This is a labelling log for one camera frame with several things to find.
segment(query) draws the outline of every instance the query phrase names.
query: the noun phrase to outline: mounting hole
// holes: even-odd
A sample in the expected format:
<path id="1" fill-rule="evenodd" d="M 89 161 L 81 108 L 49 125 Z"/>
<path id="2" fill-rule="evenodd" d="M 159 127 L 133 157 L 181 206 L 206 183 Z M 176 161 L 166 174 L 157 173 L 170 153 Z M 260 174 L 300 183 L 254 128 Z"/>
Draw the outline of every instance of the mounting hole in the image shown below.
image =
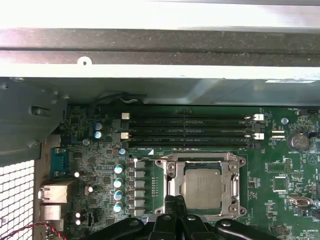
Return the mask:
<path id="1" fill-rule="evenodd" d="M 91 59 L 87 56 L 80 57 L 76 63 L 82 66 L 92 65 Z"/>

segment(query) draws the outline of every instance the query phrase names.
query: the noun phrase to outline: metal bracket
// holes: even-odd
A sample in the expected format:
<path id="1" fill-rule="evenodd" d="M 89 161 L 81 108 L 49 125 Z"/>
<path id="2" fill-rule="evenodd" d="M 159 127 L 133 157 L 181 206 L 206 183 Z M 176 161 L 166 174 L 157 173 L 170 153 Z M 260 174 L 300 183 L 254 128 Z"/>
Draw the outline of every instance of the metal bracket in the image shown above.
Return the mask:
<path id="1" fill-rule="evenodd" d="M 164 171 L 164 194 L 181 195 L 180 186 L 184 184 L 185 166 L 187 164 L 219 164 L 221 167 L 221 210 L 219 214 L 205 215 L 209 221 L 235 219 L 247 214 L 240 206 L 239 169 L 246 165 L 245 158 L 230 152 L 207 153 L 171 153 L 155 159 L 155 165 Z M 165 207 L 155 210 L 156 214 L 164 213 Z"/>

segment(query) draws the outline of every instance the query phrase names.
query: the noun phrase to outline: capacitor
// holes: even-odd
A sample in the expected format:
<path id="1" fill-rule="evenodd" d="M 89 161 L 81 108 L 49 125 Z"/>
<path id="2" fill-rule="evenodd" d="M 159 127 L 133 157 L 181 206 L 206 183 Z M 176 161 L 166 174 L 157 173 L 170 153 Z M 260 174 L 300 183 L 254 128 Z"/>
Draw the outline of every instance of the capacitor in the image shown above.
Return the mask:
<path id="1" fill-rule="evenodd" d="M 126 154 L 126 150 L 123 148 L 119 149 L 119 154 L 121 155 Z"/>
<path id="2" fill-rule="evenodd" d="M 82 208 L 80 211 L 75 213 L 75 217 L 79 219 L 82 215 L 85 215 L 87 213 L 87 210 L 85 208 Z"/>
<path id="3" fill-rule="evenodd" d="M 124 204 L 122 202 L 117 201 L 113 206 L 113 211 L 115 211 L 116 213 L 119 213 L 122 210 L 123 206 Z"/>
<path id="4" fill-rule="evenodd" d="M 77 220 L 75 220 L 76 225 L 81 225 L 85 220 L 87 220 L 87 217 L 85 215 L 81 215 Z"/>
<path id="5" fill-rule="evenodd" d="M 123 182 L 124 182 L 124 181 L 122 180 L 122 178 L 119 178 L 119 177 L 118 177 L 118 178 L 113 182 L 113 186 L 114 186 L 115 188 L 120 188 Z"/>
<path id="6" fill-rule="evenodd" d="M 87 138 L 86 138 L 86 139 L 83 139 L 83 140 L 82 140 L 82 144 L 85 145 L 85 146 L 89 146 L 90 140 L 87 139 Z"/>
<path id="7" fill-rule="evenodd" d="M 86 175 L 86 173 L 85 173 L 84 170 L 76 171 L 76 172 L 74 173 L 74 176 L 75 176 L 76 178 L 82 177 L 82 176 L 84 176 L 84 175 Z"/>
<path id="8" fill-rule="evenodd" d="M 116 165 L 115 168 L 114 168 L 114 172 L 116 174 L 122 173 L 123 170 L 124 170 L 124 166 L 122 166 L 121 164 Z"/>
<path id="9" fill-rule="evenodd" d="M 118 190 L 118 191 L 116 191 L 116 192 L 114 193 L 113 198 L 114 198 L 114 200 L 116 200 L 116 201 L 120 201 L 123 196 L 124 196 L 124 193 L 123 193 L 122 191 Z"/>
<path id="10" fill-rule="evenodd" d="M 94 129 L 99 131 L 102 129 L 102 124 L 100 122 L 97 122 L 95 125 L 94 125 Z"/>
<path id="11" fill-rule="evenodd" d="M 96 131 L 93 136 L 95 139 L 100 139 L 102 137 L 102 133 L 100 131 Z"/>
<path id="12" fill-rule="evenodd" d="M 92 193 L 94 190 L 97 190 L 97 188 L 98 188 L 98 185 L 93 184 L 93 185 L 88 187 L 88 192 Z"/>

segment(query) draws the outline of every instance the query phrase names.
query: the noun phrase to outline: motherboard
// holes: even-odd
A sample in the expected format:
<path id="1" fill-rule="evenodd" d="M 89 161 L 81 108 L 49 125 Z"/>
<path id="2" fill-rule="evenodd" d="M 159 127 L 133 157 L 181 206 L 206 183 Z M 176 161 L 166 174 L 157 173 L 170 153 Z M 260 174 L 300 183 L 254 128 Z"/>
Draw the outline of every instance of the motherboard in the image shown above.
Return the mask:
<path id="1" fill-rule="evenodd" d="M 70 105 L 52 178 L 78 179 L 70 240 L 165 212 L 165 195 L 214 224 L 320 239 L 320 111 L 245 106 Z"/>

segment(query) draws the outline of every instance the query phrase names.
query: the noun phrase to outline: chip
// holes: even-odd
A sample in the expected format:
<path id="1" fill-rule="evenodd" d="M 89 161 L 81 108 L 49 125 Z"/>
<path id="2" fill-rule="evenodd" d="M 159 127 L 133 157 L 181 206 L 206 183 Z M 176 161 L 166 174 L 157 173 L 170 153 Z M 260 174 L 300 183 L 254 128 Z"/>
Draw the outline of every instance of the chip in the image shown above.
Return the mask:
<path id="1" fill-rule="evenodd" d="M 79 151 L 76 151 L 73 153 L 73 158 L 74 159 L 82 159 L 82 153 Z"/>
<path id="2" fill-rule="evenodd" d="M 108 225 L 111 225 L 111 224 L 114 224 L 115 223 L 115 219 L 114 218 L 106 218 L 105 219 L 105 224 L 108 226 Z"/>
<path id="3" fill-rule="evenodd" d="M 95 164 L 96 163 L 96 158 L 94 156 L 91 156 L 88 158 L 88 163 L 89 164 Z"/>
<path id="4" fill-rule="evenodd" d="M 273 191 L 277 192 L 286 192 L 288 188 L 287 177 L 285 176 L 275 176 L 273 177 Z"/>
<path id="5" fill-rule="evenodd" d="M 97 199 L 91 198 L 89 204 L 96 205 L 97 204 Z"/>
<path id="6" fill-rule="evenodd" d="M 104 182 L 105 184 L 109 184 L 109 183 L 111 183 L 111 178 L 110 178 L 109 176 L 104 176 L 104 177 L 103 177 L 103 182 Z"/>
<path id="7" fill-rule="evenodd" d="M 218 209 L 222 202 L 221 173 L 218 169 L 188 169 L 181 193 L 188 209 Z"/>

